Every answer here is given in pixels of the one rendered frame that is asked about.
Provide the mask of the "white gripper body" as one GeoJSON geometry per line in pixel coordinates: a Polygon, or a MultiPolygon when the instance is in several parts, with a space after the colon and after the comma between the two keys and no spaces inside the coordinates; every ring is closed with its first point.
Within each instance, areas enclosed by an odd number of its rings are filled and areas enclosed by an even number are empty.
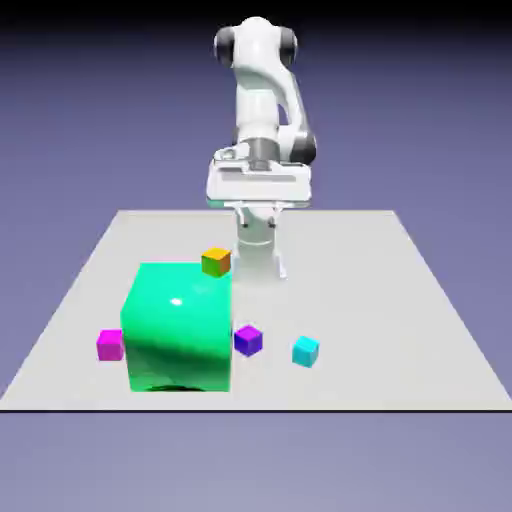
{"type": "Polygon", "coordinates": [[[216,208],[235,205],[307,207],[311,201],[311,168],[270,162],[270,169],[254,171],[247,160],[210,162],[206,197],[216,208]]]}

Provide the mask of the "small orange cube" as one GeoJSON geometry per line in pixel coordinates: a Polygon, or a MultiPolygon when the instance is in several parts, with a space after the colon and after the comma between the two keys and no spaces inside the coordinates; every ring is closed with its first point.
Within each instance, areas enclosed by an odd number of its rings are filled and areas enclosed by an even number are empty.
{"type": "Polygon", "coordinates": [[[212,277],[222,277],[231,269],[231,251],[212,247],[201,255],[202,272],[212,277]]]}

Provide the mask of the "small purple cube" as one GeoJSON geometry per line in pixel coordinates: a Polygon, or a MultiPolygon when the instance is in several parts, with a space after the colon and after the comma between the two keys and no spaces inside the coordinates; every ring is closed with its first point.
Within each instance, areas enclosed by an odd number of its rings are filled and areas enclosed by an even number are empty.
{"type": "Polygon", "coordinates": [[[249,357],[263,348],[263,333],[252,325],[245,325],[234,333],[234,348],[249,357]]]}

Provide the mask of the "small cyan cube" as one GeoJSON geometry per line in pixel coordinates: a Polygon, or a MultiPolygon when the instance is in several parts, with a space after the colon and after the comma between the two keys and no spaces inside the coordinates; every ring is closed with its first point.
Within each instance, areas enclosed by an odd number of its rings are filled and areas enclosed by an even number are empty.
{"type": "Polygon", "coordinates": [[[299,337],[292,348],[292,362],[311,368],[318,358],[319,347],[317,340],[305,336],[299,337]]]}

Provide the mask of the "small magenta cube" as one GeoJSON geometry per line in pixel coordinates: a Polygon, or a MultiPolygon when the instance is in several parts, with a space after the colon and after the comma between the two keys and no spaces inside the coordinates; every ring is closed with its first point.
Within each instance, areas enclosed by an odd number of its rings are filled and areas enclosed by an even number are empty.
{"type": "Polygon", "coordinates": [[[121,361],[124,356],[122,330],[102,330],[96,341],[96,349],[100,361],[121,361]]]}

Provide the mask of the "large green box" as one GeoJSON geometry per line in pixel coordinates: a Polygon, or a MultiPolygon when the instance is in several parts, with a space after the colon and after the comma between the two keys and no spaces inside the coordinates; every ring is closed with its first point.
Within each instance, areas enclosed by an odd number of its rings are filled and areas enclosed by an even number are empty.
{"type": "Polygon", "coordinates": [[[120,312],[130,389],[227,392],[232,279],[199,263],[142,263],[120,312]]]}

